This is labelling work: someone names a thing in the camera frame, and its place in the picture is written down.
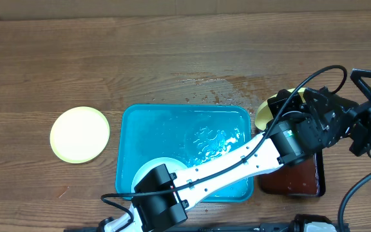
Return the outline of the yellow-green plate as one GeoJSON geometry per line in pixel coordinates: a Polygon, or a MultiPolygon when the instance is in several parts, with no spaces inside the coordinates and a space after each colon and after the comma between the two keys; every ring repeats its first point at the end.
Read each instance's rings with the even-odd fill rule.
{"type": "Polygon", "coordinates": [[[50,131],[50,146],[61,160],[80,164],[102,153],[110,136],[107,118],[99,110],[79,106],[62,113],[50,131]]]}
{"type": "Polygon", "coordinates": [[[262,102],[256,111],[254,124],[261,131],[265,130],[267,123],[273,119],[273,115],[267,101],[276,96],[276,94],[272,95],[266,101],[262,102]]]}

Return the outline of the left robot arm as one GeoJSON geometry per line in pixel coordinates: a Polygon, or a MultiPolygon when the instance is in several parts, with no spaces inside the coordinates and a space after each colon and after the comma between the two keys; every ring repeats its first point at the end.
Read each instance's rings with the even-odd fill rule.
{"type": "Polygon", "coordinates": [[[357,103],[326,88],[281,90],[265,101],[267,129],[243,146],[194,168],[151,169],[128,196],[131,205],[118,219],[103,220],[98,231],[166,231],[187,220],[187,211],[212,193],[253,176],[296,165],[334,145],[357,103]]]}

